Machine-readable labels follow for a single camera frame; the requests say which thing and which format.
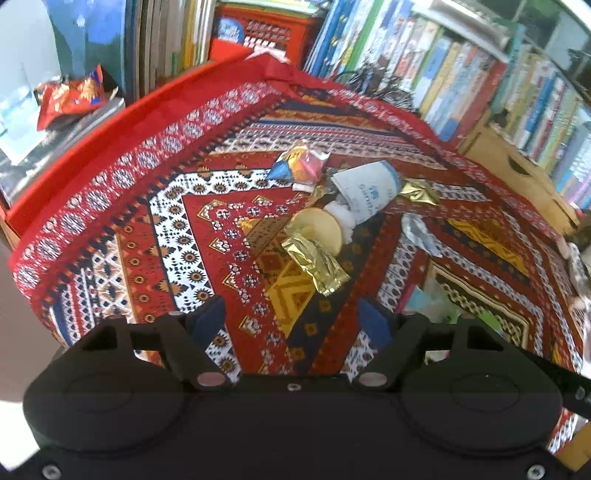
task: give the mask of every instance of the gold foil wrapper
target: gold foil wrapper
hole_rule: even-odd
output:
[[[439,205],[439,195],[424,180],[407,179],[399,195],[406,197],[413,203]]]
[[[350,280],[347,272],[318,242],[308,240],[299,233],[283,240],[281,246],[300,268],[312,277],[316,290],[328,297]]]

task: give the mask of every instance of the red snack bag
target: red snack bag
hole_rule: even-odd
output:
[[[43,92],[37,130],[56,130],[106,105],[100,65],[82,80],[48,85]]]

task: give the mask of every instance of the green book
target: green book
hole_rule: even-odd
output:
[[[351,57],[347,62],[346,70],[355,70],[357,62],[359,61],[359,57],[365,49],[365,44],[367,43],[369,33],[372,31],[374,27],[375,19],[378,16],[378,12],[382,8],[383,3],[384,0],[376,0],[372,5],[371,10],[368,14],[368,19],[365,21],[365,25],[363,26],[363,29],[361,30],[361,33],[357,38],[357,42],[355,42],[355,46],[353,47]]]

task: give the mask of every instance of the crumpled wrapper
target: crumpled wrapper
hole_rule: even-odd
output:
[[[283,240],[281,246],[294,262],[312,277],[316,290],[325,297],[350,280],[336,259],[314,240],[308,240],[299,233],[292,233]]]
[[[405,213],[402,216],[402,231],[408,239],[421,250],[425,250],[432,257],[441,258],[443,255],[435,243],[427,225],[423,222],[423,217],[416,213]]]
[[[439,195],[424,180],[407,179],[399,195],[406,197],[413,203],[439,205]]]

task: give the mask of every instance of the patterned tablecloth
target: patterned tablecloth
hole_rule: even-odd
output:
[[[234,79],[265,62],[274,61],[216,74]],[[573,292],[556,233],[533,207],[409,114],[345,90],[304,89],[303,78],[297,89],[277,78],[232,80],[207,101],[164,104],[165,126],[138,144],[125,144],[123,128],[119,154],[97,153],[92,178],[41,213],[12,259],[45,325],[72,345],[110,314],[150,322],[218,294],[228,313],[206,352],[232,380],[241,372],[353,377],[376,352],[358,324],[358,299],[393,309],[406,289],[433,278],[465,311],[492,313],[514,344],[580,369],[583,319],[567,308]],[[334,167],[386,159],[440,196],[438,206],[396,198],[359,225],[338,256],[351,280],[330,297],[281,248],[306,194],[265,179],[301,139],[331,153]],[[402,233],[404,212],[424,215],[442,258]],[[565,413],[552,450],[572,427]]]

